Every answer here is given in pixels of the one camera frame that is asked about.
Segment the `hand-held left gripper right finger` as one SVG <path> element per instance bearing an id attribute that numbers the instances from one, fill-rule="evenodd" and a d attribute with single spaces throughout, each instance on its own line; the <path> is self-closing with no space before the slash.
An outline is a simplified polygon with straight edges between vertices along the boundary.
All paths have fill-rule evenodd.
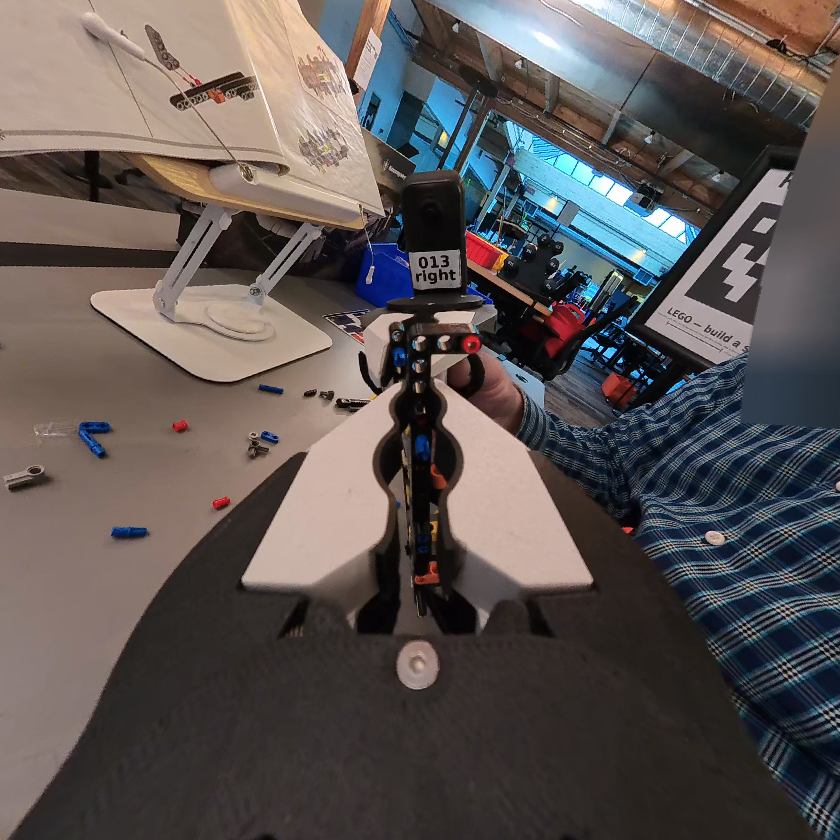
<path id="1" fill-rule="evenodd" d="M 435 455 L 445 476 L 447 534 L 455 541 L 455 592 L 484 627 L 500 602 L 585 592 L 594 579 L 574 543 L 531 452 L 447 385 Z"/>

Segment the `lego instruction booklet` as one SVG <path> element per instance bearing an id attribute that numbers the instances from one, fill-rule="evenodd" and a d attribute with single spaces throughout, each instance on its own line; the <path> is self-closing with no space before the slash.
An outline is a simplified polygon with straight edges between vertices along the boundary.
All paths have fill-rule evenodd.
<path id="1" fill-rule="evenodd" d="M 2 2 L 2 155 L 191 162 L 199 201 L 360 228 L 383 208 L 340 59 L 297 2 Z"/>

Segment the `lego sticker sheet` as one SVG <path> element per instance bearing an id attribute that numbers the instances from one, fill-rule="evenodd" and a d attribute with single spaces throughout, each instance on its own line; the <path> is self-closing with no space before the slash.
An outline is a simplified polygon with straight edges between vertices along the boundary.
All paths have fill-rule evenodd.
<path id="1" fill-rule="evenodd" d="M 331 324 L 343 334 L 349 336 L 358 344 L 364 344 L 364 317 L 371 313 L 369 309 L 342 311 L 322 316 L 323 320 Z"/>

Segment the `red storage bin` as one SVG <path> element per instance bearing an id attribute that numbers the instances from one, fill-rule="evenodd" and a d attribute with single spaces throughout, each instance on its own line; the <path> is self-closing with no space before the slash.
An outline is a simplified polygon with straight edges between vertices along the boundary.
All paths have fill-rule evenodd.
<path id="1" fill-rule="evenodd" d="M 480 235 L 467 231 L 465 237 L 467 260 L 477 266 L 498 272 L 506 260 L 517 258 L 508 248 L 500 248 Z"/>

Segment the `blue storage bin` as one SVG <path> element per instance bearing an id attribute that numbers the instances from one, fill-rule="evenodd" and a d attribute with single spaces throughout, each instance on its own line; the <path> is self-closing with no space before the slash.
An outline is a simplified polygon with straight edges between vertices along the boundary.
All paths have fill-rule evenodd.
<path id="1" fill-rule="evenodd" d="M 374 244 L 365 249 L 355 294 L 375 308 L 383 308 L 391 300 L 414 297 L 407 254 L 398 244 Z"/>

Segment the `red office chair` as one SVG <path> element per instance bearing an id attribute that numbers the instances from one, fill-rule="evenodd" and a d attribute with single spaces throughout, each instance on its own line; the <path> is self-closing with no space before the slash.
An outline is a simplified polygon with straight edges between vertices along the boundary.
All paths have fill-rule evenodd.
<path id="1" fill-rule="evenodd" d="M 531 320 L 514 337 L 519 343 L 516 355 L 531 371 L 551 382 L 568 372 L 583 344 L 618 319 L 633 313 L 639 300 L 630 297 L 620 306 L 595 320 L 578 318 L 566 305 L 552 310 L 541 322 Z"/>

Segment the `black cardboard box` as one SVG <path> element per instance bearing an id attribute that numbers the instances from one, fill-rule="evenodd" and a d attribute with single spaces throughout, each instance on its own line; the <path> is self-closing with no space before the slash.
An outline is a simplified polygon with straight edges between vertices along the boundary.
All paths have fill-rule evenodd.
<path id="1" fill-rule="evenodd" d="M 406 178 L 415 172 L 415 164 L 369 130 L 362 128 L 361 134 L 380 192 L 396 200 Z"/>

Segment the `wooden workbench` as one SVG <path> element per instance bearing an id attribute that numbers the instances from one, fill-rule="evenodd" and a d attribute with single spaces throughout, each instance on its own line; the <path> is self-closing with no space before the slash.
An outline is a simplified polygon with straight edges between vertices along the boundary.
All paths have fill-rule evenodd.
<path id="1" fill-rule="evenodd" d="M 508 296 L 517 299 L 520 303 L 526 305 L 531 310 L 534 310 L 535 318 L 546 319 L 551 316 L 552 311 L 550 308 L 543 305 L 539 300 L 528 294 L 526 291 L 523 291 L 506 280 L 498 277 L 492 270 L 477 264 L 471 259 L 467 259 L 466 265 L 469 277 L 471 277 L 476 283 L 482 282 L 485 285 L 490 285 L 494 288 L 495 291 L 491 292 L 491 295 L 503 292 Z"/>

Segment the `silver ventilation duct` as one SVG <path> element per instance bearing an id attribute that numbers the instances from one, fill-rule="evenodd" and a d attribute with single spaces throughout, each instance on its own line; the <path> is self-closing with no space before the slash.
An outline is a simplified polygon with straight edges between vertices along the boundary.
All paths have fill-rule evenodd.
<path id="1" fill-rule="evenodd" d="M 807 131 L 826 79 L 689 2 L 609 1 L 601 15 L 759 109 Z"/>

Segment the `black lego technic assembly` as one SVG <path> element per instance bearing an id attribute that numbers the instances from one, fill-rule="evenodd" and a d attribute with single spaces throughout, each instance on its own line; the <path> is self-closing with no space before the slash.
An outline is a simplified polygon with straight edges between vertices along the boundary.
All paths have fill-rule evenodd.
<path id="1" fill-rule="evenodd" d="M 444 606 L 454 592 L 454 540 L 444 536 L 442 501 L 455 482 L 460 450 L 441 426 L 445 399 L 434 384 L 433 357 L 472 357 L 482 346 L 470 324 L 405 320 L 391 326 L 386 372 L 401 386 L 395 401 L 402 432 L 406 495 L 406 551 L 411 561 L 413 597 L 420 617 L 432 616 L 449 632 Z"/>

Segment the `framed marker sign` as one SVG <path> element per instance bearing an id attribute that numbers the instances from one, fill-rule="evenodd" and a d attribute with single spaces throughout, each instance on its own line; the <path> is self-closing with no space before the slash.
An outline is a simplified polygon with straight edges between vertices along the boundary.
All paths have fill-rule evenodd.
<path id="1" fill-rule="evenodd" d="M 762 275 L 800 149 L 761 153 L 626 330 L 693 372 L 749 350 Z"/>

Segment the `row of black dumbbells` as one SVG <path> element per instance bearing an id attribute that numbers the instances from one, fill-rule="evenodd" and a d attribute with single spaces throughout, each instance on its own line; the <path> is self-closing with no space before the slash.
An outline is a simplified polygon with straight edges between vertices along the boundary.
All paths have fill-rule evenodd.
<path id="1" fill-rule="evenodd" d="M 536 242 L 526 244 L 519 257 L 507 257 L 498 276 L 549 305 L 567 298 L 585 280 L 585 275 L 577 269 L 562 269 L 563 252 L 564 243 L 549 234 L 542 234 Z"/>

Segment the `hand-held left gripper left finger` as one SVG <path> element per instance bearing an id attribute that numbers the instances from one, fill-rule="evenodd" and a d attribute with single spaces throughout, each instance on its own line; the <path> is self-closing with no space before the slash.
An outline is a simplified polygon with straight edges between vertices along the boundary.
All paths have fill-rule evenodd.
<path id="1" fill-rule="evenodd" d="M 389 387 L 310 447 L 241 583 L 340 606 L 361 634 L 392 634 L 403 556 L 392 483 L 402 433 Z"/>

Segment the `person's plaid shirt torso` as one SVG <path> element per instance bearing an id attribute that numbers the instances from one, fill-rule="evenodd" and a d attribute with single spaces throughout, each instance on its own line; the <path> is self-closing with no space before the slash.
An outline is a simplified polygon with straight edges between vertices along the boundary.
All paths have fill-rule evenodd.
<path id="1" fill-rule="evenodd" d="M 727 428 L 636 540 L 701 626 L 759 756 L 838 838 L 838 432 Z"/>

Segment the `person's right hand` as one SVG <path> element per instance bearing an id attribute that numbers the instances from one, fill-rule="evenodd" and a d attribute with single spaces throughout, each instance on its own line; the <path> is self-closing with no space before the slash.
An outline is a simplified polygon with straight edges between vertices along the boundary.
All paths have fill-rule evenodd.
<path id="1" fill-rule="evenodd" d="M 475 354 L 454 364 L 447 372 L 448 386 L 459 392 L 468 390 L 473 377 L 469 363 L 476 359 L 481 359 L 485 379 L 467 400 L 510 434 L 516 434 L 524 415 L 524 395 L 495 356 Z"/>

